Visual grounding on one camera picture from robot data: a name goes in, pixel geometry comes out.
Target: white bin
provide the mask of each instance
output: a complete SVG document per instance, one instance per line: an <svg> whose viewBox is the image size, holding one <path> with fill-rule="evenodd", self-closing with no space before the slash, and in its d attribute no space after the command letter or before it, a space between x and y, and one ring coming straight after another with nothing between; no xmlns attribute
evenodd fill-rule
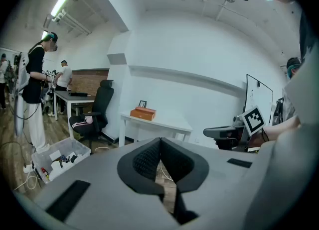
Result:
<svg viewBox="0 0 319 230"><path fill-rule="evenodd" d="M91 150L84 146L82 143L78 142L77 140L71 139L71 138L66 138L62 141L59 141L53 145L50 146L49 150L38 154L38 153L34 153L32 154L32 161L36 167L36 169L38 170L42 180L47 184L50 181L52 181L53 179L50 178L50 180L48 180L45 175L42 173L41 168L43 167L48 174L50 175L50 173L52 172L52 159L50 158L50 155L54 152L60 151L61 155L64 156L68 156L70 155L72 152L75 153L76 156L78 155L82 155L80 156L74 163L67 163L68 165L70 164L70 167L68 167L66 169L66 171L68 169L70 169L71 167L73 167L74 165L76 165L77 163L81 162L84 158L90 156Z"/></svg>

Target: white shelf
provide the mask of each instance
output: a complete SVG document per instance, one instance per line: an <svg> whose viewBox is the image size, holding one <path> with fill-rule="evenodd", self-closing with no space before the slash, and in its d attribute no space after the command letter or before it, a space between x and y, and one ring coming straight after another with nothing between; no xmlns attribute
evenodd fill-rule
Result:
<svg viewBox="0 0 319 230"><path fill-rule="evenodd" d="M174 81L217 90L234 96L246 96L246 82L242 82L241 86L236 86L212 77L190 72L138 65L130 65L129 68L132 76Z"/></svg>

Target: black office chair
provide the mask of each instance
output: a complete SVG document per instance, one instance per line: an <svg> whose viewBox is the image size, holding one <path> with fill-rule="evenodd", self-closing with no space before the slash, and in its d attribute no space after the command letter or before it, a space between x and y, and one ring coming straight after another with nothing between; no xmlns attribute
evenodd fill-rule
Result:
<svg viewBox="0 0 319 230"><path fill-rule="evenodd" d="M84 113L80 116L72 116L69 119L70 125L84 122L86 116L92 116L93 123L80 125L73 128L73 130L83 136L79 141L89 140L90 149L92 149L92 140L98 139L100 131L107 125L108 120L105 115L106 108L113 96L114 89L112 87L112 80L102 80L95 96L92 106L92 112ZM75 108L83 108L85 105L75 105Z"/></svg>

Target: white table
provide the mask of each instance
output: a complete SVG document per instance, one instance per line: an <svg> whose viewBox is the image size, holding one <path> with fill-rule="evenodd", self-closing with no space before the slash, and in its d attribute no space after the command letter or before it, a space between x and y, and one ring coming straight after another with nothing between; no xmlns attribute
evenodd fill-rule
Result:
<svg viewBox="0 0 319 230"><path fill-rule="evenodd" d="M54 117L55 120L58 120L58 114L57 114L57 105L56 105L56 97L60 97L62 100L64 100L67 103L67 111L68 111L68 126L69 126L69 133L70 137L73 139L73 130L70 125L69 119L71 118L71 105L77 104L77 103L93 103L95 100L94 96L87 96L87 97L72 97L69 96L69 91L54 91Z"/></svg>
<svg viewBox="0 0 319 230"><path fill-rule="evenodd" d="M119 147L124 146L125 140L125 128L127 121L131 121L140 125L156 126L163 130L168 130L175 133L175 138L178 134L184 134L183 141L188 141L193 128L188 124L186 119L179 114L164 114L156 113L156 117L152 120L145 120L137 117L130 116L131 111L120 113L120 141Z"/></svg>

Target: black shirt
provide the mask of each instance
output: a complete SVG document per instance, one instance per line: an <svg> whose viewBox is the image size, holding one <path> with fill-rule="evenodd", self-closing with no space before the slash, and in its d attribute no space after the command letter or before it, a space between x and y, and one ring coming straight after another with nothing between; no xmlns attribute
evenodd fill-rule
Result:
<svg viewBox="0 0 319 230"><path fill-rule="evenodd" d="M29 63L26 66L27 73L42 72L42 64L44 57L43 47L35 48L29 54ZM41 80L36 80L32 77L29 79L28 85L23 89L22 97L28 104L38 104L41 95Z"/></svg>

